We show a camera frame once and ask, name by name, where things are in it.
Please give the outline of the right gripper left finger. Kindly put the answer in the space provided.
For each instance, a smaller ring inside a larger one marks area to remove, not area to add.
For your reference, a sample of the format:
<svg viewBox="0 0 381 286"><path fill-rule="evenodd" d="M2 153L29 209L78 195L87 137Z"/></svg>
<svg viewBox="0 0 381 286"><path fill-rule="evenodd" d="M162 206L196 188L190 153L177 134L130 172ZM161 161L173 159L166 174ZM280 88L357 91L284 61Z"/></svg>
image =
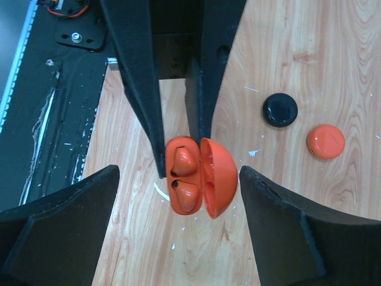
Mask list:
<svg viewBox="0 0 381 286"><path fill-rule="evenodd" d="M120 169L1 212L1 285L91 285Z"/></svg>

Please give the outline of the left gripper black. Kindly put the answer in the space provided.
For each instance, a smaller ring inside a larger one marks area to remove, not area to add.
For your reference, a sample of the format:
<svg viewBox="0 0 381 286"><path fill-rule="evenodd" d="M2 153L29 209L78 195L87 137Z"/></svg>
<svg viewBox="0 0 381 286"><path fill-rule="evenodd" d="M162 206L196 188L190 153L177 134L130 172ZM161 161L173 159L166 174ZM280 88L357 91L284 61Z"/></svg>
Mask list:
<svg viewBox="0 0 381 286"><path fill-rule="evenodd" d="M186 78L190 136L211 136L226 64L246 1L101 1L124 92L165 177L158 80Z"/></svg>

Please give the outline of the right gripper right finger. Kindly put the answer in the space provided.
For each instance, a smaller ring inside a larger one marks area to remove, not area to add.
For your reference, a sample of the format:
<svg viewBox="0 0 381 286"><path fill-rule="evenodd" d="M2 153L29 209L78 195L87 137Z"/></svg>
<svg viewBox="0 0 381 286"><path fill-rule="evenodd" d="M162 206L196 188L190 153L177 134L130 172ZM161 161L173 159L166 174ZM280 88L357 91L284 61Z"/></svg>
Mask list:
<svg viewBox="0 0 381 286"><path fill-rule="evenodd" d="M380 222L323 206L249 166L241 194L262 285L379 285Z"/></svg>

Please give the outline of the orange earbud charging case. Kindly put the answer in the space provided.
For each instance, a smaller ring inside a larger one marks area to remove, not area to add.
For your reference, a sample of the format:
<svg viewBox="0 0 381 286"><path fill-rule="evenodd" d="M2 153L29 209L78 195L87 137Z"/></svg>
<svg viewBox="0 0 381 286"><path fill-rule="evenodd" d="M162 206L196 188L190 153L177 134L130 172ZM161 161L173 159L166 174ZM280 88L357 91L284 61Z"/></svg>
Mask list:
<svg viewBox="0 0 381 286"><path fill-rule="evenodd" d="M346 140L342 131L334 125L323 124L311 129L307 135L307 147L317 158L331 160L341 155Z"/></svg>

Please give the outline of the orange earbud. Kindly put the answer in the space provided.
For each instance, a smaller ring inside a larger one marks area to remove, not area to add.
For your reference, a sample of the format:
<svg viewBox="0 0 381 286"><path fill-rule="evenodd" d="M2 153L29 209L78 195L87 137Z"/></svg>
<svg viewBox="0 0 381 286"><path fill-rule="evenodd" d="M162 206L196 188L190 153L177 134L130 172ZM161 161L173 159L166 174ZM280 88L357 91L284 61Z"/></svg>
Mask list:
<svg viewBox="0 0 381 286"><path fill-rule="evenodd" d="M171 174L188 176L197 171L197 162L192 152L185 146L177 147L174 152L174 163Z"/></svg>
<svg viewBox="0 0 381 286"><path fill-rule="evenodd" d="M199 188L195 184L175 180L173 182L175 194L174 210L178 214L192 214L197 209Z"/></svg>

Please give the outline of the black earbud charging case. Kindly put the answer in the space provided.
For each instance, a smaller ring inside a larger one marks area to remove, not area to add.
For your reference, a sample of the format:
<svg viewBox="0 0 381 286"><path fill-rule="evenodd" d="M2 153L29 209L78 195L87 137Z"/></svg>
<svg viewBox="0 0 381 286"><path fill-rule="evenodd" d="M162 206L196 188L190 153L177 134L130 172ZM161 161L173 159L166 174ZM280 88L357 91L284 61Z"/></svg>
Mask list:
<svg viewBox="0 0 381 286"><path fill-rule="evenodd" d="M285 93L275 93L268 96L261 109L264 120L277 128L289 126L298 116L296 101Z"/></svg>

